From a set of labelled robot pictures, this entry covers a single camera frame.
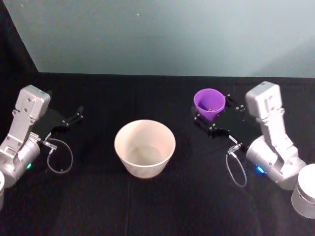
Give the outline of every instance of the cable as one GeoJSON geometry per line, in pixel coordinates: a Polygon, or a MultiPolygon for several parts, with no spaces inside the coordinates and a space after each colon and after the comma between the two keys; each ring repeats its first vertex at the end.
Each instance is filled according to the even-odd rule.
{"type": "Polygon", "coordinates": [[[47,157],[47,165],[48,165],[49,169],[50,169],[52,172],[54,172],[54,173],[56,173],[56,174],[59,174],[59,175],[68,173],[68,172],[71,170],[72,165],[73,165],[73,153],[72,153],[71,148],[69,147],[68,144],[66,144],[64,141],[59,140],[59,139],[48,138],[48,139],[46,139],[46,140],[52,140],[52,141],[60,142],[60,143],[64,144],[64,145],[68,148],[68,150],[69,150],[69,152],[70,152],[70,155],[71,155],[71,163],[70,163],[69,168],[66,169],[65,171],[56,171],[56,170],[55,170],[54,168],[52,168],[51,165],[49,164],[49,160],[50,160],[50,157],[51,157],[51,155],[52,155],[52,153],[53,153],[53,149],[51,149],[51,151],[49,152],[48,157],[47,157]]]}
{"type": "Polygon", "coordinates": [[[51,136],[51,132],[46,136],[45,141],[47,141],[51,136]]]}
{"type": "Polygon", "coordinates": [[[228,170],[228,172],[230,173],[230,176],[231,176],[233,182],[234,182],[237,186],[239,186],[239,187],[241,187],[241,188],[244,188],[244,187],[247,185],[247,176],[246,176],[246,172],[245,172],[245,170],[244,170],[244,167],[243,167],[242,163],[240,162],[240,160],[238,159],[238,157],[234,154],[233,157],[237,160],[238,164],[240,165],[240,167],[241,167],[241,169],[242,169],[242,172],[243,172],[243,175],[244,175],[244,179],[245,179],[244,184],[239,184],[239,183],[235,180],[235,178],[234,178],[234,176],[233,176],[233,174],[232,174],[232,172],[231,172],[231,170],[230,170],[230,167],[229,167],[229,165],[228,165],[228,161],[227,161],[228,156],[229,156],[229,153],[227,153],[226,156],[225,156],[225,162],[226,162],[227,170],[228,170]]]}

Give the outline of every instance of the robotic arm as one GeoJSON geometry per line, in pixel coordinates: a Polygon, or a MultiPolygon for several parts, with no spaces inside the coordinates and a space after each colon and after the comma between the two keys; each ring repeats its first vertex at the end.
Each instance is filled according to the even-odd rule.
{"type": "Polygon", "coordinates": [[[298,213],[315,219],[315,164],[306,166],[286,134],[280,86],[262,82],[245,96],[248,113],[259,123],[260,129],[246,116],[244,105],[238,105],[230,94],[224,96],[221,111],[209,107],[211,103],[206,102],[218,100],[219,96],[208,94],[197,100],[196,97],[200,95],[196,94],[191,108],[195,124],[210,138],[230,138],[235,145],[227,155],[237,157],[237,151],[243,152],[280,188],[293,190],[291,201],[298,213]]]}
{"type": "Polygon", "coordinates": [[[57,146],[47,138],[53,132],[67,131],[72,124],[83,119],[83,107],[66,119],[48,108],[51,95],[29,85],[20,90],[13,110],[13,121],[6,138],[0,145],[0,209],[4,189],[13,186],[47,146],[52,153],[57,146]]]}

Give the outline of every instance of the black tablecloth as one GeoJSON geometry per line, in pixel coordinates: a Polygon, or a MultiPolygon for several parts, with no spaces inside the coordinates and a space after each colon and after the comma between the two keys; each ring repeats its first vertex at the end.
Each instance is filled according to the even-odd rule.
{"type": "MultiPolygon", "coordinates": [[[[52,90],[50,107],[65,116],[83,105],[85,119],[70,133],[57,136],[73,150],[70,173],[58,176],[48,171],[47,154],[42,153],[19,182],[6,190],[0,235],[315,235],[315,221],[294,211],[291,192],[259,175],[244,158],[249,183],[244,189],[237,187],[225,166],[231,143],[209,141],[190,115],[193,96],[202,88],[231,93],[244,102],[245,93],[264,80],[281,85],[287,133],[300,157],[308,164],[315,162],[312,79],[2,77],[0,138],[4,139],[12,122],[19,90],[28,84],[52,90]],[[167,125],[177,142],[165,170],[149,180],[132,177],[113,147],[115,134],[124,124],[144,118],[167,125]]],[[[240,173],[237,166],[233,171],[240,173]]]]}

